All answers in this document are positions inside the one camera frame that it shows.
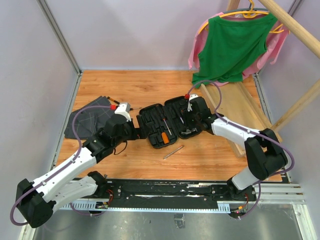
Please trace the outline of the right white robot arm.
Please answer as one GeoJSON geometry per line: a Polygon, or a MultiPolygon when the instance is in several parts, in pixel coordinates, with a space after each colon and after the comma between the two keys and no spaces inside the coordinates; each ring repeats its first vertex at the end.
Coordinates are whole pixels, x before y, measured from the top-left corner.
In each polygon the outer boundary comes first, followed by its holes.
{"type": "Polygon", "coordinates": [[[253,184],[264,181],[287,165],[288,158],[271,129],[252,129],[219,113],[211,113],[205,99],[197,94],[186,94],[184,98],[187,101],[184,112],[187,120],[245,150],[247,167],[227,181],[226,193],[230,199],[240,199],[253,184]]]}

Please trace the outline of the claw hammer black handle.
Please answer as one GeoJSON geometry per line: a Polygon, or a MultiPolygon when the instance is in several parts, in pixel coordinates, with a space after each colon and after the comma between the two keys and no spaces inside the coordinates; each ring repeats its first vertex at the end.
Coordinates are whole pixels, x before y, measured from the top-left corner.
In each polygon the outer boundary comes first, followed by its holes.
{"type": "Polygon", "coordinates": [[[192,121],[188,120],[184,115],[181,116],[181,119],[183,121],[183,129],[180,131],[181,135],[190,135],[198,132],[196,125],[192,121]]]}

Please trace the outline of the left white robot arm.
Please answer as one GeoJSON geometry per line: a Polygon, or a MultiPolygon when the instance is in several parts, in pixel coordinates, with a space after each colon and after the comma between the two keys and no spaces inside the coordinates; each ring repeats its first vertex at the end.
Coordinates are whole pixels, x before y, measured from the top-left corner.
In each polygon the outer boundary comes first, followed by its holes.
{"type": "Polygon", "coordinates": [[[66,204],[85,196],[103,197],[107,193],[107,183],[100,173],[90,172],[75,182],[72,179],[106,157],[115,155],[120,144],[140,138],[130,116],[130,108],[127,102],[109,105],[109,109],[115,110],[114,114],[94,135],[85,142],[80,141],[72,156],[32,181],[21,180],[10,211],[11,222],[16,226],[38,228],[66,204]]]}

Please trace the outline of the black-handled screwdriver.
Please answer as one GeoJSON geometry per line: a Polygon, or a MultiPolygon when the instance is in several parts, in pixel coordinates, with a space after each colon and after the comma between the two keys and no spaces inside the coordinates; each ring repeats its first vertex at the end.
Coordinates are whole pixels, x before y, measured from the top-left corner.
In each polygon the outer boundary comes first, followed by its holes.
{"type": "Polygon", "coordinates": [[[169,134],[172,136],[172,132],[171,132],[171,130],[170,130],[170,128],[169,128],[169,126],[168,126],[168,124],[167,124],[166,119],[165,119],[165,118],[163,118],[162,120],[164,121],[164,123],[165,123],[165,125],[166,125],[166,128],[167,128],[167,130],[168,130],[169,134]]]}

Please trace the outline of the orange-handled screwdriver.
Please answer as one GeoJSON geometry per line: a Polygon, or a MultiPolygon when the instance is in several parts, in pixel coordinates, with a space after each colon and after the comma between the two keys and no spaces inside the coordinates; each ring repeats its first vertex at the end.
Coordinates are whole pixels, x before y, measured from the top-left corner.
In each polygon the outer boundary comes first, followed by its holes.
{"type": "Polygon", "coordinates": [[[168,138],[168,136],[167,136],[167,134],[165,132],[161,133],[161,137],[162,137],[162,140],[163,140],[164,144],[168,144],[170,142],[169,138],[168,138]]]}

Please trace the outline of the black plastic tool case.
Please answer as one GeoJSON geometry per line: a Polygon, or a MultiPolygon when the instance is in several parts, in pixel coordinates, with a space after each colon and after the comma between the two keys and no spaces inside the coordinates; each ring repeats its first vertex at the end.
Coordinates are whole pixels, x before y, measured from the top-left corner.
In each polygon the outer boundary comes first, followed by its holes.
{"type": "Polygon", "coordinates": [[[164,104],[156,103],[142,108],[139,114],[142,117],[142,121],[149,128],[149,134],[147,139],[151,146],[155,149],[161,149],[177,142],[178,139],[186,140],[199,135],[202,130],[198,129],[198,132],[182,135],[180,134],[183,129],[182,115],[188,107],[188,100],[184,96],[178,96],[166,100],[164,104]],[[169,134],[168,129],[163,121],[169,126],[172,135],[169,134]],[[168,136],[169,143],[164,144],[161,133],[165,132],[168,136]]]}

